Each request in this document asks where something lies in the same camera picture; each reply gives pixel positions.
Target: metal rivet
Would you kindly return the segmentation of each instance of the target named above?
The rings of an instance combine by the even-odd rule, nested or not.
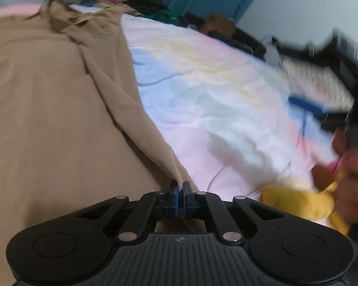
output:
[[[134,232],[122,232],[118,238],[124,242],[134,241],[137,238],[137,234]]]
[[[234,231],[225,232],[223,234],[223,239],[229,242],[236,242],[241,239],[241,234]]]

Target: hand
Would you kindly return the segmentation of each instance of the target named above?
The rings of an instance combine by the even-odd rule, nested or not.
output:
[[[345,134],[336,130],[333,138],[333,148],[341,156],[339,169],[350,175],[358,172],[358,151],[347,149]],[[358,222],[358,179],[341,179],[334,192],[335,209],[347,222]]]

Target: finger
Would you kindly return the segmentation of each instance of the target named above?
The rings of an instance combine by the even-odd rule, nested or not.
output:
[[[346,151],[346,135],[343,129],[337,128],[333,136],[333,149],[335,152],[342,156]]]
[[[338,167],[347,174],[358,173],[358,151],[346,151],[342,155]]]
[[[340,199],[336,202],[335,210],[346,222],[358,222],[358,207],[355,203]]]
[[[320,164],[316,164],[311,169],[311,173],[314,186],[316,186],[319,191],[325,190],[335,180],[333,171]]]
[[[341,179],[336,190],[338,197],[346,202],[352,202],[358,206],[358,180]]]

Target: logo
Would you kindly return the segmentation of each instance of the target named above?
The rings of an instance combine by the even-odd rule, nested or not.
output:
[[[178,243],[183,243],[185,241],[185,238],[182,236],[178,236],[175,241],[177,241]]]

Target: clothing pile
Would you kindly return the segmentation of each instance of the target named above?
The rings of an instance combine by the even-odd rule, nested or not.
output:
[[[176,26],[187,27],[189,25],[187,18],[169,9],[162,0],[96,0],[90,5],[87,3],[85,5],[102,9],[116,5],[122,7],[125,14],[150,18]]]

